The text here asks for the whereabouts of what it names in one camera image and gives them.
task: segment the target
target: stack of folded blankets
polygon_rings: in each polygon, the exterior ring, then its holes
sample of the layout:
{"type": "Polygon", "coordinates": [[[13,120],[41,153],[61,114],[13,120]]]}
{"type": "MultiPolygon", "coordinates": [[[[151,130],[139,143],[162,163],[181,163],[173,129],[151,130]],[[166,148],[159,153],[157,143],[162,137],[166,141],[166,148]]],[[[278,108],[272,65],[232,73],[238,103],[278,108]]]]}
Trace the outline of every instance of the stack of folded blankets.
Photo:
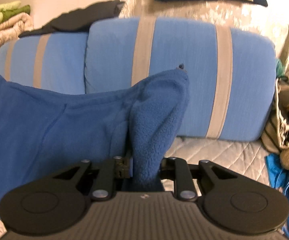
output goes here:
{"type": "Polygon", "coordinates": [[[0,47],[7,41],[17,39],[24,31],[33,29],[30,5],[21,7],[20,1],[0,4],[0,47]]]}

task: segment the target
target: striped cushion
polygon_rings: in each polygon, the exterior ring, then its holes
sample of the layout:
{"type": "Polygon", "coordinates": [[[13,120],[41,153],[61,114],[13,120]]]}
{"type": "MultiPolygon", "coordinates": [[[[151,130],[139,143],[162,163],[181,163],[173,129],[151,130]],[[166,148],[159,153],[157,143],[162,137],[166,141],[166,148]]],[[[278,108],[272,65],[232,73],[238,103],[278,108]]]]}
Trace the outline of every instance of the striped cushion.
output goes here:
{"type": "Polygon", "coordinates": [[[125,89],[182,63],[191,99],[179,135],[260,137],[275,90],[275,50],[238,29],[176,18],[97,22],[87,42],[86,91],[125,89]]]}
{"type": "Polygon", "coordinates": [[[25,86],[85,94],[87,33],[53,33],[11,41],[0,48],[0,75],[25,86]]]}

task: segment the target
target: blue cushion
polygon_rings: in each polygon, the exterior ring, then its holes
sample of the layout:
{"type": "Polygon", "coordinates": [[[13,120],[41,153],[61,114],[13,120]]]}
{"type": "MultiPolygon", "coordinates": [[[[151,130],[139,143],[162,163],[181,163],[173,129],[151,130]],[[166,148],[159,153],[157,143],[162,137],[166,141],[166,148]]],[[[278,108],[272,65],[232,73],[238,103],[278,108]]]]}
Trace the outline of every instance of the blue cushion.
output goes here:
{"type": "MultiPolygon", "coordinates": [[[[86,92],[131,86],[139,18],[103,20],[91,26],[86,53],[86,92]]],[[[266,123],[275,89],[275,50],[260,35],[231,29],[233,75],[220,139],[253,141],[266,123]]],[[[206,137],[217,80],[217,38],[213,24],[176,18],[155,23],[149,75],[183,63],[190,102],[178,135],[206,137]]]]}
{"type": "MultiPolygon", "coordinates": [[[[85,94],[84,61],[87,33],[53,33],[42,59],[42,89],[62,94],[85,94]]],[[[34,63],[41,36],[19,39],[12,50],[10,81],[33,86],[34,63]]],[[[10,43],[0,48],[0,75],[5,77],[10,43]]]]}

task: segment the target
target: silver bolt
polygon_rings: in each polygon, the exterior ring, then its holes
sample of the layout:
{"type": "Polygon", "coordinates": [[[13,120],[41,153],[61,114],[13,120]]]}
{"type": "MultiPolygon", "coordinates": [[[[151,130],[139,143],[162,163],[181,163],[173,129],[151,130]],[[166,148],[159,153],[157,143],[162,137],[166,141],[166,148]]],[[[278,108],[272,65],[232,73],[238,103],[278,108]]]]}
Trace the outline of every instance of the silver bolt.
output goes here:
{"type": "Polygon", "coordinates": [[[106,190],[98,189],[92,192],[92,195],[96,198],[105,198],[109,195],[109,193],[106,190]]]}
{"type": "Polygon", "coordinates": [[[184,190],[180,193],[180,196],[184,199],[192,199],[196,196],[196,194],[191,190],[184,190]]]}

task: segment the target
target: dark green fabric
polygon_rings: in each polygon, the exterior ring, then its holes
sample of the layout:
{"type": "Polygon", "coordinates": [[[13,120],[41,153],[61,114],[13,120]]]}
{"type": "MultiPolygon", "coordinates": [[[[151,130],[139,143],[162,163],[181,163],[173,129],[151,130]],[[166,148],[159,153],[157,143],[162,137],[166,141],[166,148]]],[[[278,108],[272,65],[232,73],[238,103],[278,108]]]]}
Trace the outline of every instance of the dark green fabric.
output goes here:
{"type": "Polygon", "coordinates": [[[5,10],[5,11],[2,11],[2,14],[3,14],[3,19],[2,19],[2,22],[5,22],[7,20],[9,20],[11,17],[19,14],[19,13],[22,13],[22,12],[25,12],[27,14],[30,14],[30,5],[25,5],[21,8],[18,8],[18,9],[14,9],[14,10],[5,10]]]}

